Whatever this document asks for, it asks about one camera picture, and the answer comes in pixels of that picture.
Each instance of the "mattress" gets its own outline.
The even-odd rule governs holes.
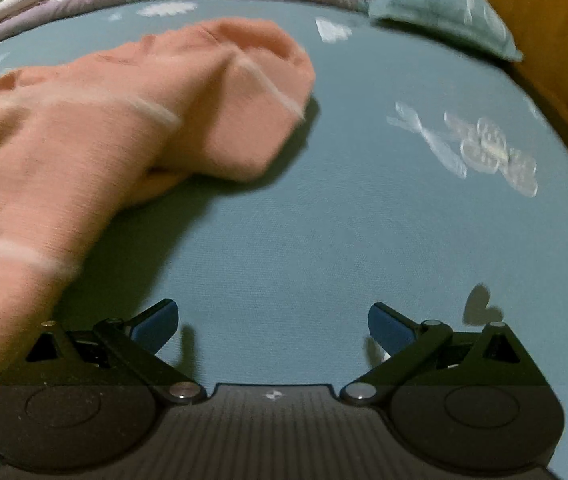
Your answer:
[[[501,69],[348,10],[155,0],[2,41],[0,73],[221,16],[273,20],[307,50],[317,83],[306,121],[259,182],[194,176],[117,216],[58,319],[87,329],[173,298],[182,327],[160,357],[209,391],[341,388],[377,364],[376,301],[455,330],[503,319],[565,409],[550,466],[568,480],[568,150]],[[473,146],[462,160],[469,128],[499,129],[518,176],[483,166]]]

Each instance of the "teal pillow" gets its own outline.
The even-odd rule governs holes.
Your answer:
[[[487,0],[373,0],[368,15],[373,20],[412,23],[508,61],[523,59],[510,30]]]

